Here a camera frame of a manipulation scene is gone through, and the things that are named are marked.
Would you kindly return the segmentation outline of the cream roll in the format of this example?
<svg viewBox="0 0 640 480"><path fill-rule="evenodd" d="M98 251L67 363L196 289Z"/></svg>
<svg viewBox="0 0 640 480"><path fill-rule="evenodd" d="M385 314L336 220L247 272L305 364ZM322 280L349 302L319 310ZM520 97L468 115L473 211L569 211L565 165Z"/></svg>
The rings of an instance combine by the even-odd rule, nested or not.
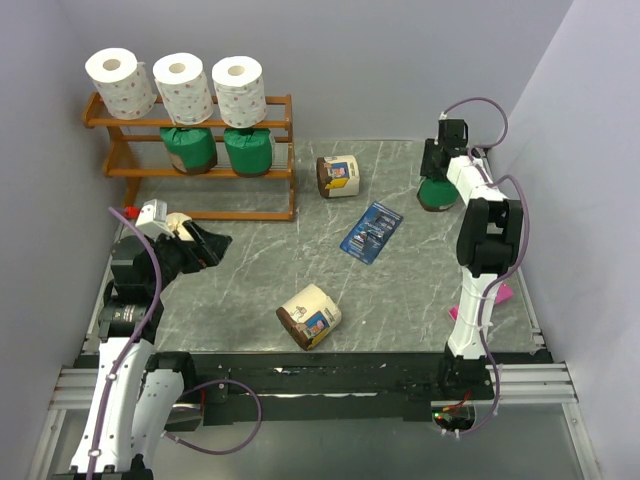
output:
<svg viewBox="0 0 640 480"><path fill-rule="evenodd" d="M276 316L304 351L314 349L342 320L337 304L315 284L309 284L280 306Z"/></svg>
<svg viewBox="0 0 640 480"><path fill-rule="evenodd" d="M171 232L183 241L192 241L193 237L186 229L185 223L190 222L192 218L184 213L173 212L166 216L166 224Z"/></svg>

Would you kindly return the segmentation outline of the green roll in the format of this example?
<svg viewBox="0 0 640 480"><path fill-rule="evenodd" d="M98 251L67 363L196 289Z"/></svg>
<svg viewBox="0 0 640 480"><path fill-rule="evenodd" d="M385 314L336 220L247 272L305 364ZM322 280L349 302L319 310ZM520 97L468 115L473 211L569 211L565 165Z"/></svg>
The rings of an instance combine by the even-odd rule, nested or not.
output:
<svg viewBox="0 0 640 480"><path fill-rule="evenodd" d="M224 144L232 170L240 176L265 175L274 159L274 141L269 129L227 128Z"/></svg>
<svg viewBox="0 0 640 480"><path fill-rule="evenodd" d="M448 180L425 178L419 187L417 199L424 210L441 212L457 202L458 191Z"/></svg>
<svg viewBox="0 0 640 480"><path fill-rule="evenodd" d="M160 137L173 167L187 175L210 171L217 165L217 148L210 129L161 128Z"/></svg>

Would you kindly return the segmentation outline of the cartoon roll back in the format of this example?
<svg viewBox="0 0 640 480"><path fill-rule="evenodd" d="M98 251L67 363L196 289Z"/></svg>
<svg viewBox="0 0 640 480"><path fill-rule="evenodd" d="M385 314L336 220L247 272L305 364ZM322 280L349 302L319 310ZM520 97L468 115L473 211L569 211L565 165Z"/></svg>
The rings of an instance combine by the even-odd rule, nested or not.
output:
<svg viewBox="0 0 640 480"><path fill-rule="evenodd" d="M354 155L316 159L319 194L326 199L353 197L359 194L360 170Z"/></svg>

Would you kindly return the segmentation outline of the cream roll front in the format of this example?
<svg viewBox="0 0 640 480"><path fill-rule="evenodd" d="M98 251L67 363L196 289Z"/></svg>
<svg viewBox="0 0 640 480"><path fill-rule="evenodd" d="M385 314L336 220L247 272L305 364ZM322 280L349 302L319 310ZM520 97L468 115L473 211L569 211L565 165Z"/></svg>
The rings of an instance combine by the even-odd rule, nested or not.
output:
<svg viewBox="0 0 640 480"><path fill-rule="evenodd" d="M309 284L280 306L276 316L304 351L314 349L342 320L337 304L315 284Z"/></svg>

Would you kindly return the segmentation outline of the white dotted roll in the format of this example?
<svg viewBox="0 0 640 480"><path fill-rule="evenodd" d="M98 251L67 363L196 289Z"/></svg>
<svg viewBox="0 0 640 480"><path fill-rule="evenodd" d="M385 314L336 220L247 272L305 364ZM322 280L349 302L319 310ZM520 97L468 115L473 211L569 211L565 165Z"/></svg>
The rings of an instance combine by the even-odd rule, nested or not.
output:
<svg viewBox="0 0 640 480"><path fill-rule="evenodd" d="M219 60L211 71L221 119L233 128L250 128L266 118L261 64L248 56Z"/></svg>
<svg viewBox="0 0 640 480"><path fill-rule="evenodd" d="M214 111L203 62L191 53L158 59L152 68L163 105L176 125L199 125Z"/></svg>
<svg viewBox="0 0 640 480"><path fill-rule="evenodd" d="M106 48L94 53L85 70L109 114L120 120L135 120L148 114L156 100L145 66L124 48Z"/></svg>

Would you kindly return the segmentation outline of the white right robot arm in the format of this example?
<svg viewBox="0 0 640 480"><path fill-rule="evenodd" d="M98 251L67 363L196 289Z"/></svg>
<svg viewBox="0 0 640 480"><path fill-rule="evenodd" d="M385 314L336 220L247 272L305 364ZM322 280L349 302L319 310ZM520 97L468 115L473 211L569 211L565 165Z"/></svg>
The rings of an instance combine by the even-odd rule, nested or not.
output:
<svg viewBox="0 0 640 480"><path fill-rule="evenodd" d="M468 136L464 120L442 114L421 165L425 186L452 189L465 206L456 244L461 296L437 374L439 391L452 399L485 385L492 310L499 284L518 260L524 220L521 202L503 194L481 157L469 152Z"/></svg>

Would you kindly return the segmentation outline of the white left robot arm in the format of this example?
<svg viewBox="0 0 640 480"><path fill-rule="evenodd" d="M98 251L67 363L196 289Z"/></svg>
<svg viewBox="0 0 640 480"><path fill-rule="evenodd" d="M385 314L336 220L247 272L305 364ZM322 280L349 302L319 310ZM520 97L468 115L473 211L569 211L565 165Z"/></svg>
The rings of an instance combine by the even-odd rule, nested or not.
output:
<svg viewBox="0 0 640 480"><path fill-rule="evenodd" d="M190 219L166 233L124 236L111 249L99 311L98 372L79 445L65 479L150 479L173 405L198 389L193 359L158 353L162 291L181 275L217 266L231 245Z"/></svg>

